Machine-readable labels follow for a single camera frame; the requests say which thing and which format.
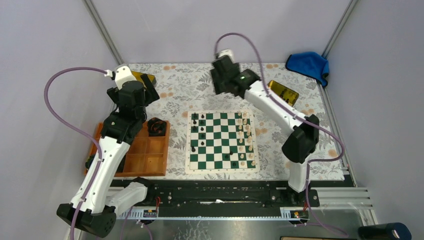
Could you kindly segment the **gold tin with chess pieces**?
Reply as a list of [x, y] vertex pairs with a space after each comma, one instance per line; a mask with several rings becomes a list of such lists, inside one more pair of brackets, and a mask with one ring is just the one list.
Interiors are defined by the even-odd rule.
[[275, 80], [271, 80], [267, 86], [291, 107], [293, 107], [299, 99], [300, 95], [298, 92]]

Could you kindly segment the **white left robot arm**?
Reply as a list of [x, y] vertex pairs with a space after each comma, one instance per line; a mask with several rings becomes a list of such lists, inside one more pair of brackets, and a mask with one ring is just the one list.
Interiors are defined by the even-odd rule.
[[107, 193], [119, 165], [147, 120], [146, 107], [158, 100], [159, 95], [146, 74], [137, 80], [126, 64], [101, 73], [116, 84], [107, 94], [117, 110], [103, 121], [99, 140], [84, 133], [97, 152], [79, 190], [69, 203], [59, 205], [56, 214], [72, 230], [105, 238], [113, 229], [117, 216], [137, 203], [148, 206], [155, 200], [151, 184], [140, 177], [111, 197], [107, 197]]

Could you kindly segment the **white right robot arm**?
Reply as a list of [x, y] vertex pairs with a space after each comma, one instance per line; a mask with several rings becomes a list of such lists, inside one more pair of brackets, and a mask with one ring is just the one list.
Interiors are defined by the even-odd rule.
[[291, 162], [289, 168], [287, 201], [293, 206], [301, 205], [306, 199], [307, 162], [316, 150], [319, 130], [315, 115], [306, 116], [292, 108], [275, 92], [264, 85], [260, 77], [250, 69], [241, 70], [233, 61], [233, 52], [223, 50], [215, 55], [210, 71], [216, 94], [232, 94], [240, 97], [271, 118], [288, 136], [281, 150]]

